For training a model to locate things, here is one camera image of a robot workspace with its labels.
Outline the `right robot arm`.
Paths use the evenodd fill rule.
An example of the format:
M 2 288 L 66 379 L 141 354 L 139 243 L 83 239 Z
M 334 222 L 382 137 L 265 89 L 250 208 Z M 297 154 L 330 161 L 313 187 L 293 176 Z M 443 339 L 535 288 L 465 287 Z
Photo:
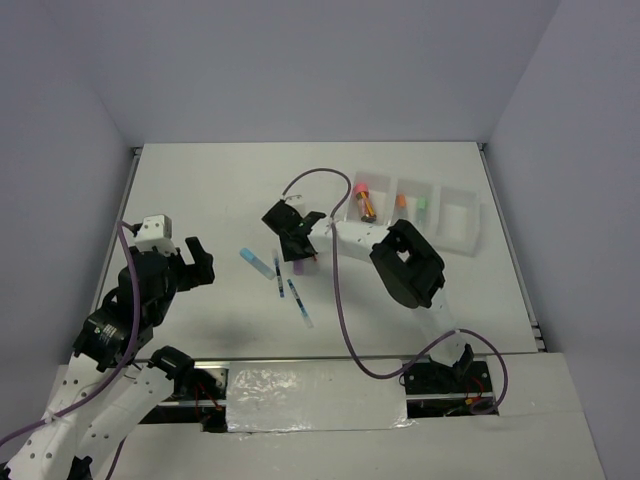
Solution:
M 263 215 L 262 222 L 279 238 L 287 262 L 320 253 L 331 254 L 334 299 L 342 337 L 351 358 L 366 375 L 390 379 L 427 358 L 436 365 L 435 380 L 442 389 L 457 391 L 468 381 L 473 349 L 455 328 L 444 290 L 444 260 L 413 224 L 403 219 L 391 226 L 337 221 L 316 211 L 303 216 L 284 200 L 276 202 Z M 396 371 L 375 373 L 356 353 L 342 307 L 341 257 L 372 264 L 391 298 L 409 309 L 436 335 L 435 340 Z

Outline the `green highlighter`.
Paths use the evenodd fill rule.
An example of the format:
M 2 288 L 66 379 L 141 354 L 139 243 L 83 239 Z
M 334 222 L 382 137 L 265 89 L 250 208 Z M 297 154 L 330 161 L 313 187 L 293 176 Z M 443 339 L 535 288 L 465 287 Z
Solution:
M 420 196 L 416 202 L 416 225 L 420 230 L 426 231 L 430 224 L 429 200 L 426 196 Z

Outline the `light blue pen refill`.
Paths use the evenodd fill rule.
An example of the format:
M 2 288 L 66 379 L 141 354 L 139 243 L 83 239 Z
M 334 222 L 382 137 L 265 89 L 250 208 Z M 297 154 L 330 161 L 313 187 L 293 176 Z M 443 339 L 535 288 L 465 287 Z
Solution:
M 309 316 L 309 313 L 293 283 L 293 281 L 291 279 L 287 280 L 287 285 L 289 286 L 289 289 L 291 291 L 291 294 L 300 310 L 301 313 L 301 317 L 303 319 L 304 324 L 306 325 L 307 328 L 312 329 L 314 327 L 313 322 L 311 321 L 311 318 Z

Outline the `pink capped lead tube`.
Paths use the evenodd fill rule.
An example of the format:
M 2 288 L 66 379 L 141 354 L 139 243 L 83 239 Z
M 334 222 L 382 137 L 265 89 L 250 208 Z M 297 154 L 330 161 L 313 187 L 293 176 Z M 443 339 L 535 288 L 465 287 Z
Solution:
M 366 183 L 358 183 L 354 186 L 354 198 L 359 211 L 359 217 L 362 222 L 375 223 L 377 214 L 373 207 L 369 188 Z

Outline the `dark blue pen refill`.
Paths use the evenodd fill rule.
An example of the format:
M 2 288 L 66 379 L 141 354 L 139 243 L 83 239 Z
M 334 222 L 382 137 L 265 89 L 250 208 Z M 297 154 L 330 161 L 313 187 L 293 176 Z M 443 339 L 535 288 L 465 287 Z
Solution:
M 283 277 L 282 277 L 281 267 L 280 267 L 280 259 L 279 259 L 278 251 L 276 249 L 272 250 L 272 259 L 273 259 L 273 264 L 274 264 L 274 271 L 275 271 L 275 274 L 276 274 L 279 297 L 280 298 L 285 298 Z

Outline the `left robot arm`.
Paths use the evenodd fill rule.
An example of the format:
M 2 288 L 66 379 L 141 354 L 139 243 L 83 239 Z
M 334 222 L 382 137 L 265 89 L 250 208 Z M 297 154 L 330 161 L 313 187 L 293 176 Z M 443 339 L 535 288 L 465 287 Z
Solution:
M 120 395 L 109 396 L 152 339 L 176 294 L 214 281 L 213 256 L 198 238 L 185 242 L 192 263 L 179 252 L 126 249 L 127 265 L 117 286 L 86 318 L 66 374 L 43 417 L 17 431 L 28 438 L 2 464 L 2 478 L 90 479 L 159 403 L 169 397 L 185 398 L 211 380 L 190 356 L 165 346 L 125 383 Z

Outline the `blue highlighter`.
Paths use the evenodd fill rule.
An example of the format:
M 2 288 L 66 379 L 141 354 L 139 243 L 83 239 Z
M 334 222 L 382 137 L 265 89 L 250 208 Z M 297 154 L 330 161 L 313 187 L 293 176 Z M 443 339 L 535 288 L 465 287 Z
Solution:
M 267 278 L 268 280 L 273 280 L 275 278 L 275 271 L 266 263 L 264 263 L 259 257 L 257 257 L 251 250 L 249 250 L 248 248 L 242 248 L 239 251 L 239 254 L 249 265 L 251 265 L 265 278 Z

